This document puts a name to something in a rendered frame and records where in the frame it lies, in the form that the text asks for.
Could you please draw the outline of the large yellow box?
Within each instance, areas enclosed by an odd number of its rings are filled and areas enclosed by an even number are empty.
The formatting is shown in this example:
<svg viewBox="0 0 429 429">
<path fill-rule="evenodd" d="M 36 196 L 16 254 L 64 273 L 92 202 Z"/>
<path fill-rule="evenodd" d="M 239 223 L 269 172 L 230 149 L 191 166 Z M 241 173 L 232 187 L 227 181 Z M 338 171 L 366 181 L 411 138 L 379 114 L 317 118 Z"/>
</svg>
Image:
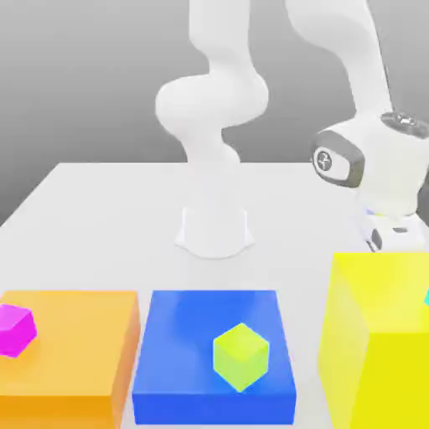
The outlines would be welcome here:
<svg viewBox="0 0 429 429">
<path fill-rule="evenodd" d="M 333 257 L 318 372 L 333 429 L 429 429 L 429 253 Z"/>
</svg>

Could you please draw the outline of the small magenta cube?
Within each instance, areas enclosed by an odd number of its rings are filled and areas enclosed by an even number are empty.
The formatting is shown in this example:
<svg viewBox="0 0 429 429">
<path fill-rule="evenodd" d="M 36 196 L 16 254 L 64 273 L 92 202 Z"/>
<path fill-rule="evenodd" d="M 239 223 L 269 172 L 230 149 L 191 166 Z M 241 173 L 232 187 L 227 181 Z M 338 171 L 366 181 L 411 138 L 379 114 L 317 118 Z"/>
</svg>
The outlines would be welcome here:
<svg viewBox="0 0 429 429">
<path fill-rule="evenodd" d="M 36 336 L 30 309 L 0 303 L 0 355 L 17 358 Z"/>
</svg>

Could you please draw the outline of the small lime green cube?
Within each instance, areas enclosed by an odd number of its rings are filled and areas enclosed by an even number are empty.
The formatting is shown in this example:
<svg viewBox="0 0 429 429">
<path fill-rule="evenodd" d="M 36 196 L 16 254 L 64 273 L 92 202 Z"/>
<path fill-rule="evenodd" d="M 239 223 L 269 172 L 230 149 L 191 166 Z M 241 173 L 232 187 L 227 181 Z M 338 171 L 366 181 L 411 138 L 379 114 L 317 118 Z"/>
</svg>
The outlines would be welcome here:
<svg viewBox="0 0 429 429">
<path fill-rule="evenodd" d="M 244 323 L 213 340 L 213 369 L 237 392 L 268 371 L 270 343 Z"/>
</svg>

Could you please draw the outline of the large blue box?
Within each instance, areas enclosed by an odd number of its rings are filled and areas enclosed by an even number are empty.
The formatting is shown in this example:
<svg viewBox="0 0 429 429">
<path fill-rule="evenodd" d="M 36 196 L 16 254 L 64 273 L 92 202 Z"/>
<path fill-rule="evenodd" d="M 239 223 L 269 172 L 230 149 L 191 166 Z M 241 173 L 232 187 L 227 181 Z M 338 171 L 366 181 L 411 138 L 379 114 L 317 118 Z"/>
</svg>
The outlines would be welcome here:
<svg viewBox="0 0 429 429">
<path fill-rule="evenodd" d="M 213 369 L 213 341 L 244 323 L 270 345 L 239 393 Z M 132 388 L 138 425 L 291 425 L 297 391 L 272 290 L 155 291 Z"/>
</svg>

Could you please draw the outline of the large orange box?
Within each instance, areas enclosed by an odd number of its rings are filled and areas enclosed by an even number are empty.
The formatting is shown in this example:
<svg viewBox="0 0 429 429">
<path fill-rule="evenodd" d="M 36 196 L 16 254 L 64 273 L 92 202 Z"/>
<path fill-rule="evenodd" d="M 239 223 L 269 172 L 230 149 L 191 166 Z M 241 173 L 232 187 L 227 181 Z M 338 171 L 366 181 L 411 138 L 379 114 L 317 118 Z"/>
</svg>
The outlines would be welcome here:
<svg viewBox="0 0 429 429">
<path fill-rule="evenodd" d="M 0 356 L 0 429 L 121 429 L 140 338 L 133 291 L 8 291 L 37 338 Z"/>
</svg>

